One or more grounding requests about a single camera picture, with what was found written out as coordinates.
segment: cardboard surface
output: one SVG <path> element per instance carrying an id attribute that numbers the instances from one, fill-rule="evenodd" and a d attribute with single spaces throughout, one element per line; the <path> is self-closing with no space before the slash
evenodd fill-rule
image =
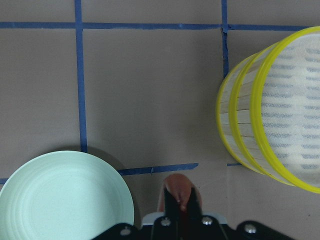
<path id="1" fill-rule="evenodd" d="M 0 28 L 0 178 L 36 156 L 79 151 L 80 144 L 116 169 L 198 163 L 193 170 L 177 172 L 197 186 L 205 211 L 224 215 L 233 228 L 258 220 L 297 240 L 319 238 L 319 195 L 235 164 L 215 121 L 215 101 L 227 67 L 231 70 L 292 33 L 228 30 L 228 24 L 320 25 L 317 1 L 33 5 L 14 0 L 0 4 L 0 27 L 3 22 L 74 23 L 75 3 L 83 22 L 142 25 L 82 30 L 78 18 L 77 29 Z M 222 6 L 228 13 L 224 21 Z M 223 34 L 219 26 L 181 30 L 143 25 L 222 22 Z M 77 75 L 77 60 L 83 61 L 84 75 Z M 86 125 L 81 130 L 86 135 L 80 140 L 82 77 L 79 94 L 85 99 L 81 113 Z M 137 226 L 156 211 L 161 183 L 171 173 L 123 176 L 134 199 Z"/>

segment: blue tape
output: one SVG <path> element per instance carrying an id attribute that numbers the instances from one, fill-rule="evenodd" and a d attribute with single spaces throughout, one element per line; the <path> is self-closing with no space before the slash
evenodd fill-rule
<path id="1" fill-rule="evenodd" d="M 228 51 L 228 4 L 227 0 L 221 0 L 222 15 L 222 59 L 223 59 L 223 78 L 229 72 L 229 51 Z"/>
<path id="2" fill-rule="evenodd" d="M 5 184 L 8 178 L 0 178 L 0 184 Z"/>
<path id="3" fill-rule="evenodd" d="M 176 165 L 166 165 L 166 166 L 128 168 L 128 169 L 120 169 L 117 171 L 121 176 L 139 175 L 139 174 L 153 174 L 153 173 L 192 170 L 192 169 L 196 168 L 198 165 L 199 165 L 199 163 L 187 163 L 187 164 L 176 164 Z"/>
<path id="4" fill-rule="evenodd" d="M 227 0 L 221 0 L 221 15 L 222 15 L 222 31 L 228 33 L 228 4 Z"/>
<path id="5" fill-rule="evenodd" d="M 222 59 L 223 59 L 223 78 L 229 73 L 229 50 L 227 39 L 228 33 L 222 32 Z"/>
<path id="6" fill-rule="evenodd" d="M 183 24 L 183 23 L 99 23 L 83 22 L 84 29 L 172 29 L 172 30 L 207 30 L 221 28 L 221 24 Z"/>
<path id="7" fill-rule="evenodd" d="M 0 22 L 0 29 L 74 29 L 74 22 Z"/>
<path id="8" fill-rule="evenodd" d="M 82 12 L 81 12 L 81 0 L 74 0 L 74 10 L 75 10 L 75 42 L 76 42 L 77 83 L 78 83 L 80 149 L 82 152 L 87 153 L 88 144 L 87 144 L 84 46 L 83 46 L 83 23 L 82 23 Z"/>
<path id="9" fill-rule="evenodd" d="M 227 163 L 226 166 L 227 166 L 227 167 L 242 166 L 242 164 L 241 164 L 241 163 L 238 163 L 238 162 L 237 162 L 237 163 Z"/>
<path id="10" fill-rule="evenodd" d="M 286 25 L 251 25 L 251 24 L 230 24 L 229 30 L 252 30 L 252 31 L 300 31 L 309 26 L 286 26 Z"/>

